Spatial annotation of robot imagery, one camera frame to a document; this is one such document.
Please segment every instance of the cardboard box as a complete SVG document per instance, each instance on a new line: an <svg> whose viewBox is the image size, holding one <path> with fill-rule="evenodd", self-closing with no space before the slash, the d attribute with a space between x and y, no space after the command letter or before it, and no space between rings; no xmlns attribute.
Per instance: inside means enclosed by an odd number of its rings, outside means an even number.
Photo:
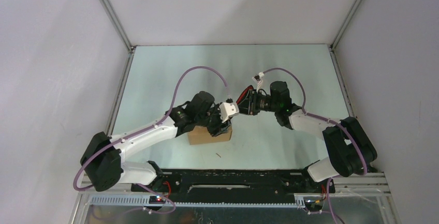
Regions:
<svg viewBox="0 0 439 224"><path fill-rule="evenodd" d="M223 133L222 135L212 137L210 136L210 133L207 131L207 127L196 126L194 130L187 133L187 137L189 138L190 145L229 141L230 138L232 137L232 127L231 126L229 127L227 133Z"/></svg>

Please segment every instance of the white wall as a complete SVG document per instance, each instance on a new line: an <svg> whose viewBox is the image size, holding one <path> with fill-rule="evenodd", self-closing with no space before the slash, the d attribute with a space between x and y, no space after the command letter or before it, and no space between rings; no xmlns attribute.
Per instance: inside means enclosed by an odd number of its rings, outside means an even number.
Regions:
<svg viewBox="0 0 439 224"><path fill-rule="evenodd" d="M0 222L67 223L127 52L99 0L0 0Z"/></svg>
<svg viewBox="0 0 439 224"><path fill-rule="evenodd" d="M354 0L111 0L133 44L331 43Z"/></svg>
<svg viewBox="0 0 439 224"><path fill-rule="evenodd" d="M365 0L337 49L403 223L439 223L439 0Z"/></svg>

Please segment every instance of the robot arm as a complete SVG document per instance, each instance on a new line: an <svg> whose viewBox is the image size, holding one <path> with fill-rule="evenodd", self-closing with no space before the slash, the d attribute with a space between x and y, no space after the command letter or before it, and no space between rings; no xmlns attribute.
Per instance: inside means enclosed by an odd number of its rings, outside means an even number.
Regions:
<svg viewBox="0 0 439 224"><path fill-rule="evenodd" d="M212 136L218 136L227 132L231 125L230 119L237 114L238 106L231 99L214 104L213 96L202 91L196 94L192 101L172 108L169 117L161 124L156 125L158 121L154 121L136 130L111 137L107 137L104 132L97 133L80 162L83 165L98 150L120 140L85 168L96 191L104 191L121 183L160 183L154 182L161 174L160 168L154 162L135 163L127 161L128 158L160 141L192 131L195 126L205 126Z"/></svg>
<svg viewBox="0 0 439 224"><path fill-rule="evenodd" d="M261 82L255 76L260 88ZM270 85L270 95L260 89L247 87L237 100L239 112L256 115L260 111L274 112L277 122L286 128L307 132L326 144L328 157L308 166L307 173L315 181L341 175L350 176L362 172L360 158L352 144L346 144L344 132L335 124L307 115L300 106L291 102L286 82L276 81ZM354 138L366 161L370 163L377 157L376 150L358 120L353 117L331 119L344 127Z"/></svg>

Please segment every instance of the table surface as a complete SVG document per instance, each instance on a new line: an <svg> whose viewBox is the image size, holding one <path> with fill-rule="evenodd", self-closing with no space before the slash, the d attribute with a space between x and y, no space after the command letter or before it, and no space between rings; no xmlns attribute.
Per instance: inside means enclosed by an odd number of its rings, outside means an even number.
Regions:
<svg viewBox="0 0 439 224"><path fill-rule="evenodd" d="M272 67L295 74L306 91L306 109L319 115L348 116L335 69L325 44L145 46L137 47L129 71L113 134L126 132L162 116L169 109L181 74L193 66L210 66L227 80L234 100L250 84L252 76ZM303 102L295 80L282 71L264 77L286 81L292 101ZM207 70L187 74L175 104L182 104L199 91L216 102L227 98L220 78ZM189 145L187 135L159 142L130 158L155 161L161 168L179 169L301 169L328 156L323 140L279 126L273 113L238 115L232 120L228 142Z"/></svg>

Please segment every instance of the red wire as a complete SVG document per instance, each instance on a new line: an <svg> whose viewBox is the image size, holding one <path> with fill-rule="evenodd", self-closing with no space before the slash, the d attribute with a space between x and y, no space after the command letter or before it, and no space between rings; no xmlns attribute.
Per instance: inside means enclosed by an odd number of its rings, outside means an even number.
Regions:
<svg viewBox="0 0 439 224"><path fill-rule="evenodd" d="M169 185L169 182L168 181L164 181L163 182L163 184L166 184L166 185L168 185L168 194L166 195L166 197L169 197L169 195L171 194L171 185Z"/></svg>
<svg viewBox="0 0 439 224"><path fill-rule="evenodd" d="M325 195L325 197L322 198L322 201L323 201L324 199L326 199L326 189L325 189L325 187L323 186L323 184L321 185L321 190L322 190L322 193Z"/></svg>
<svg viewBox="0 0 439 224"><path fill-rule="evenodd" d="M239 96L238 100L236 101L236 104L238 104L238 103L242 100L242 98L245 96L245 94L247 93L247 91L250 90L250 89L254 89L253 86L250 85L249 87L247 87L247 88L241 93L241 95Z"/></svg>

